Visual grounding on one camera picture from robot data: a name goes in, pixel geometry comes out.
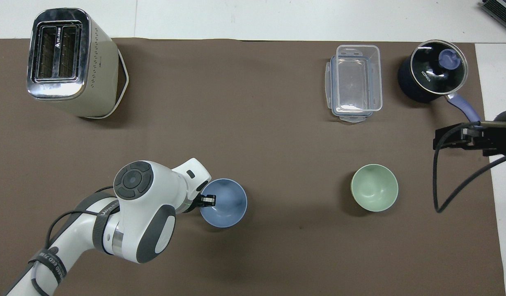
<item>white table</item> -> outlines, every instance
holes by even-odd
[[[79,5],[110,37],[472,42],[476,43],[486,120],[493,120],[506,110],[506,29],[481,11],[479,2],[0,0],[0,38],[30,38],[39,12]],[[506,288],[506,163],[492,170],[492,182]]]

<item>clear plastic container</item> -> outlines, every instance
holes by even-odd
[[[335,116],[361,122],[382,108],[381,58],[375,45],[341,45],[326,64],[326,101]]]

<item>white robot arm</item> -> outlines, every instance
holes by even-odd
[[[176,214],[214,206],[215,196],[200,195],[211,180],[197,159],[174,168],[136,161],[114,180],[112,196],[97,192],[84,199],[5,295],[52,295],[80,255],[98,249],[142,264],[167,247]]]

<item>blue handle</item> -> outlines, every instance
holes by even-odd
[[[457,92],[447,95],[446,98],[448,100],[448,103],[454,105],[456,108],[461,110],[461,112],[465,114],[465,116],[469,119],[469,121],[471,122],[481,121],[481,118],[478,115],[478,112],[474,110],[474,107],[472,107],[470,103],[467,100],[465,100],[465,98],[458,95]]]

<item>lid knob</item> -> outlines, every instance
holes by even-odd
[[[439,53],[439,66],[454,70],[461,65],[461,58],[458,58],[458,54],[454,49],[443,49]]]

